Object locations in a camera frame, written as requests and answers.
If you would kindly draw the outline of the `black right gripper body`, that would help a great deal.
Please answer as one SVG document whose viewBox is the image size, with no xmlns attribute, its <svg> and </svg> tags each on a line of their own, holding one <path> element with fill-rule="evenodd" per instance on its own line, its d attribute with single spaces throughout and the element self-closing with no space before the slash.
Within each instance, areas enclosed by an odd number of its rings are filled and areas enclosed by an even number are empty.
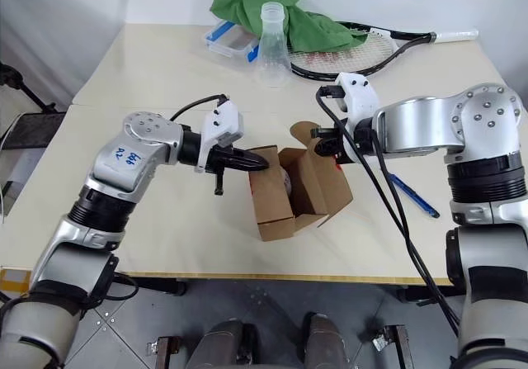
<svg viewBox="0 0 528 369">
<path fill-rule="evenodd" d="M 336 162 L 338 164 L 350 164 L 351 157 L 346 151 L 347 139 L 336 125 L 332 128 L 332 136 L 329 140 Z"/>
</svg>

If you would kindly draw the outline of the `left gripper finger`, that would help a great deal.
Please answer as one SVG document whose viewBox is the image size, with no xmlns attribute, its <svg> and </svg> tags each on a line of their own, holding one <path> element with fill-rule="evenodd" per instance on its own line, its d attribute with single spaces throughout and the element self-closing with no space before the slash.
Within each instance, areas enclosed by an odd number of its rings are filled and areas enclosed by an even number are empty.
<svg viewBox="0 0 528 369">
<path fill-rule="evenodd" d="M 268 161 L 259 154 L 255 154 L 250 150 L 233 149 L 233 156 L 237 164 L 268 164 Z"/>
<path fill-rule="evenodd" d="M 236 169 L 244 172 L 258 172 L 269 168 L 269 163 L 264 158 L 243 158 L 237 161 Z"/>
</svg>

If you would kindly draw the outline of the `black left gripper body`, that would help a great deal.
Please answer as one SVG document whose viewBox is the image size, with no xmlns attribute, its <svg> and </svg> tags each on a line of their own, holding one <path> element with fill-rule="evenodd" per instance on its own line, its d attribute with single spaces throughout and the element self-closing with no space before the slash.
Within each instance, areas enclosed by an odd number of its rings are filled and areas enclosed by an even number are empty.
<svg viewBox="0 0 528 369">
<path fill-rule="evenodd" d="M 209 152 L 205 170 L 215 175 L 214 194 L 224 194 L 224 170 L 237 170 L 238 150 L 234 147 L 220 148 L 214 146 Z"/>
</svg>

